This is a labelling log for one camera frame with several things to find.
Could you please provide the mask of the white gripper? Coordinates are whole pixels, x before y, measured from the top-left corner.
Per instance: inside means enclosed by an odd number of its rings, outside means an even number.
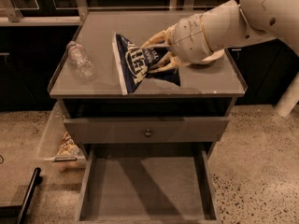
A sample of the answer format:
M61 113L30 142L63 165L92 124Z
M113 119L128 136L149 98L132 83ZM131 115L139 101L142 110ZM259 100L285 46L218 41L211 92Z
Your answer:
M190 63L200 63L213 54L212 48L206 41L203 16L194 14L178 21L175 26L155 34L142 46L142 49L153 48L157 45L171 46L162 59L149 68L149 73L165 72Z

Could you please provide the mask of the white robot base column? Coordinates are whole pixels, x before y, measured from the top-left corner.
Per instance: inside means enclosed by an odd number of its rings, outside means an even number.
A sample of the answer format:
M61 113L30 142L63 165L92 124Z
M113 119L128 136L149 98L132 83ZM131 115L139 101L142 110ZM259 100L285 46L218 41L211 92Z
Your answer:
M275 111L281 117L287 117L296 104L299 102L299 72L292 80L287 90L283 93L278 103L275 105Z

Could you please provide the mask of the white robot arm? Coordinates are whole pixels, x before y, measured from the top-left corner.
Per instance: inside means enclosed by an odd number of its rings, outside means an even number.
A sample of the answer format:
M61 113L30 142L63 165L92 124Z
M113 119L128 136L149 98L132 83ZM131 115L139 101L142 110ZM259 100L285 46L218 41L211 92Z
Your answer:
M299 54L299 0L230 0L151 37L145 48L169 48L149 70L202 63L219 50L279 39Z

